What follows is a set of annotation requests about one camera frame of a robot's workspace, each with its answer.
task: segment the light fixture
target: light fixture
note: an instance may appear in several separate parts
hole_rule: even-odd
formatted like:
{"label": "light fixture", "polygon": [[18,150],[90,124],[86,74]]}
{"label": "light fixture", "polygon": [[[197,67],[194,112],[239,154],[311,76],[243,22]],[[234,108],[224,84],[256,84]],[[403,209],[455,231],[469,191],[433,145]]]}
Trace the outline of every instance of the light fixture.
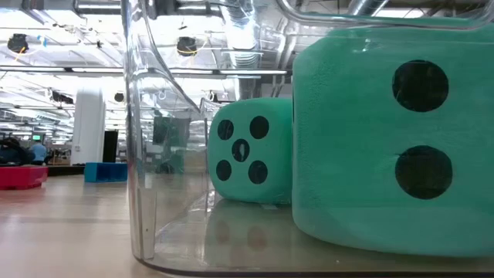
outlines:
{"label": "light fixture", "polygon": [[29,45],[25,40],[26,36],[26,34],[14,34],[12,38],[8,39],[7,48],[14,53],[25,53],[29,50]]}
{"label": "light fixture", "polygon": [[122,68],[103,68],[103,67],[93,67],[93,68],[72,68],[74,73],[124,73]]}
{"label": "light fixture", "polygon": [[51,67],[51,66],[0,66],[0,71],[9,72],[61,72],[64,73],[65,70],[62,67]]}
{"label": "light fixture", "polygon": [[92,5],[92,4],[78,4],[77,6],[78,9],[113,9],[113,10],[118,10],[120,11],[120,5],[105,5],[105,4],[100,4],[98,5]]}
{"label": "light fixture", "polygon": [[229,75],[229,74],[273,74],[273,75],[284,75],[288,72],[286,70],[270,70],[270,69],[221,69],[219,71],[221,74]]}
{"label": "light fixture", "polygon": [[14,131],[12,135],[31,135],[31,132]]}
{"label": "light fixture", "polygon": [[257,54],[257,55],[263,55],[264,53],[262,51],[255,51],[255,50],[240,50],[240,49],[227,49],[227,50],[222,50],[222,54]]}
{"label": "light fixture", "polygon": [[16,127],[14,124],[11,123],[0,123],[0,127],[8,128],[8,129],[16,129],[16,130],[19,129],[18,127]]}
{"label": "light fixture", "polygon": [[49,126],[38,126],[36,128],[40,128],[40,129],[44,129],[44,130],[48,130],[48,131],[37,131],[37,132],[49,132],[49,131],[52,131],[54,130],[55,128],[53,126],[49,127]]}
{"label": "light fixture", "polygon": [[213,74],[212,70],[207,69],[170,69],[172,74]]}
{"label": "light fixture", "polygon": [[70,141],[70,138],[58,137],[52,138],[52,141]]}
{"label": "light fixture", "polygon": [[116,102],[122,102],[124,101],[124,94],[123,93],[115,93],[115,96],[113,97]]}

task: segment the warehouse ceiling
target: warehouse ceiling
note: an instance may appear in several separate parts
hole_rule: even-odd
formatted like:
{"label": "warehouse ceiling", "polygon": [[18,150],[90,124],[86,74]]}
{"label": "warehouse ceiling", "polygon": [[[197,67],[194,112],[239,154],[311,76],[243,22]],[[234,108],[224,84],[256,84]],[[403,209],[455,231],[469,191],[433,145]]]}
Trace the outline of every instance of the warehouse ceiling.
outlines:
{"label": "warehouse ceiling", "polygon": [[[236,5],[247,1],[209,2]],[[350,4],[347,0],[289,2],[299,10],[323,14],[346,14]],[[376,15],[397,18],[470,16],[486,3],[480,0],[382,2],[385,5]],[[125,47],[120,2],[99,0],[75,4],[70,0],[44,0],[41,3],[0,0],[0,137],[2,133],[23,135],[34,130],[45,131],[54,141],[69,141],[78,84],[98,82],[107,100],[107,129],[119,129],[123,139],[124,103],[115,96],[124,93],[121,68]],[[251,18],[255,13],[252,24],[259,31],[255,38],[259,47],[249,53],[258,56],[258,69],[289,71],[296,54],[329,31],[290,22],[282,16],[275,0],[255,0],[254,3],[252,12],[245,15]],[[232,56],[245,52],[236,47],[237,42],[245,38],[234,38],[225,20],[218,16],[169,15],[158,16],[150,24],[157,50],[168,67],[175,69],[174,73],[183,69],[238,69]],[[18,53],[8,47],[14,34],[26,35],[28,44]],[[194,55],[184,56],[178,52],[181,37],[195,39]],[[239,98],[234,74],[219,74],[219,77],[177,74],[176,77],[198,106],[204,104],[204,100]],[[282,86],[279,79],[259,78],[259,82],[267,86],[273,83]],[[152,101],[149,106],[156,108]]]}

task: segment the pillar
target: pillar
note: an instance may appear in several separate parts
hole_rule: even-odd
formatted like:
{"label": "pillar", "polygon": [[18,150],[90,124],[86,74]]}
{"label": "pillar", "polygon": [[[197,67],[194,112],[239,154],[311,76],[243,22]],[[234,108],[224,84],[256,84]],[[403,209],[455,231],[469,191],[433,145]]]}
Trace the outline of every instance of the pillar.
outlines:
{"label": "pillar", "polygon": [[98,82],[81,84],[76,95],[76,113],[70,164],[101,162],[106,105]]}

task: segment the teal die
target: teal die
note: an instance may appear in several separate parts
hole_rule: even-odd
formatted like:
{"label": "teal die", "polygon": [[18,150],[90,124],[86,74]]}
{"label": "teal die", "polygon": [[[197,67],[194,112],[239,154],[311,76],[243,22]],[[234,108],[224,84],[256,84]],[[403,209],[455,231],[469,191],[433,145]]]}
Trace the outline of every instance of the teal die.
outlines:
{"label": "teal die", "polygon": [[290,203],[292,101],[241,100],[220,109],[211,123],[208,169],[225,198]]}
{"label": "teal die", "polygon": [[341,29],[293,67],[293,217],[319,239],[494,253],[493,27]]}

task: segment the blue bin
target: blue bin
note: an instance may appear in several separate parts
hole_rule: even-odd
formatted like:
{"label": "blue bin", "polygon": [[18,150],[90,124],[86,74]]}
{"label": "blue bin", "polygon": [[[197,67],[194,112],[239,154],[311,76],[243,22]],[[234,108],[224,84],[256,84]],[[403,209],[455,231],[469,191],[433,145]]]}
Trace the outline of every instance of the blue bin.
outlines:
{"label": "blue bin", "polygon": [[86,163],[85,182],[127,181],[127,163]]}

